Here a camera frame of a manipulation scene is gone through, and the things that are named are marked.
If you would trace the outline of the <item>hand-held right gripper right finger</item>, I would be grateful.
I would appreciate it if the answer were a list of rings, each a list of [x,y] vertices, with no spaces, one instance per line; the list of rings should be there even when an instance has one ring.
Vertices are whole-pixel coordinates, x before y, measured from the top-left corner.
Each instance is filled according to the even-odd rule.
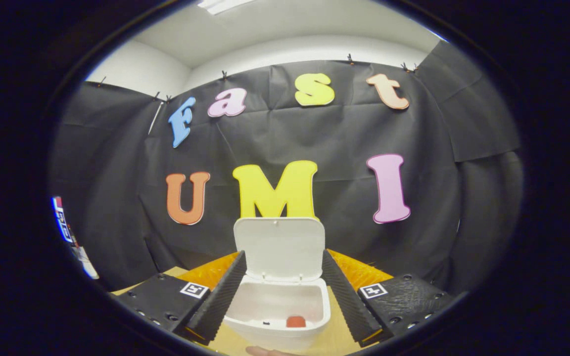
[[[391,276],[330,249],[323,252],[322,278],[360,347],[412,333],[456,302],[454,295],[413,273]]]

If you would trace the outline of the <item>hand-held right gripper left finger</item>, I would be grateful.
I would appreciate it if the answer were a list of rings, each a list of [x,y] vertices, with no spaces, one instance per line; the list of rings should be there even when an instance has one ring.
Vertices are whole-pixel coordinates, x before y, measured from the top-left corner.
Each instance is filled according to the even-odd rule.
[[[115,300],[143,320],[206,346],[215,340],[246,271],[246,253],[235,252],[181,276],[157,273]]]

